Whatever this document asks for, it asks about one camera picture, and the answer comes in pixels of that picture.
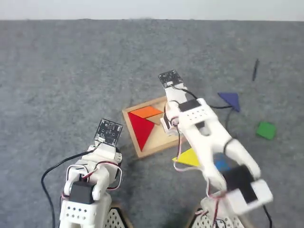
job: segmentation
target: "blue piece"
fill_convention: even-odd
[[[240,111],[237,93],[218,93],[218,95],[233,107],[237,112]]]
[[[216,161],[214,163],[215,167],[219,170],[219,171],[224,171],[224,170],[229,170],[230,167],[228,166],[228,164],[225,162],[225,160],[220,160],[220,161]]]

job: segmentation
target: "white wall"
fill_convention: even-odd
[[[304,0],[0,0],[0,19],[301,20]]]

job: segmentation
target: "wooden tray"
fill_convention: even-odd
[[[138,104],[136,106],[126,108],[123,110],[123,117],[124,117],[124,120],[126,121],[127,128],[129,130],[131,139],[132,139],[134,147],[135,147],[135,151],[139,158],[143,158],[148,155],[154,154],[156,152],[162,151],[164,149],[178,145],[178,136],[176,136],[176,135],[167,136],[167,134],[164,132],[164,130],[162,128],[162,125],[155,124],[154,128],[151,131],[151,134],[149,135],[149,138],[148,138],[145,146],[143,147],[143,149],[141,151],[139,148],[138,142],[136,140],[135,133],[132,128],[132,124],[129,119],[128,112],[131,112],[131,111],[134,111],[136,109],[143,108],[146,106],[152,106],[158,110],[163,111],[166,103],[167,103],[167,98],[164,96],[164,97],[160,97],[160,98],[157,98],[157,99],[154,99],[154,100],[142,103],[142,104]]]

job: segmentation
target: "blue triangle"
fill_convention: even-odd
[[[218,95],[231,105],[237,112],[240,111],[237,93],[218,93]]]

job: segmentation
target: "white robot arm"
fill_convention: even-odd
[[[167,96],[166,115],[161,119],[167,134],[183,134],[196,153],[205,180],[221,192],[231,214],[241,215],[272,201],[272,193],[258,164],[242,144],[230,136],[203,98],[195,97],[184,86],[175,70],[159,75]],[[187,99],[190,93],[194,98]],[[224,153],[238,166],[220,172],[215,153]]]
[[[102,119],[95,136],[94,150],[70,165],[66,171],[66,183],[62,194],[60,228],[104,228],[111,196],[107,190],[119,187],[122,170],[119,164],[122,155],[116,142],[122,125]],[[118,176],[117,187],[110,188]]]

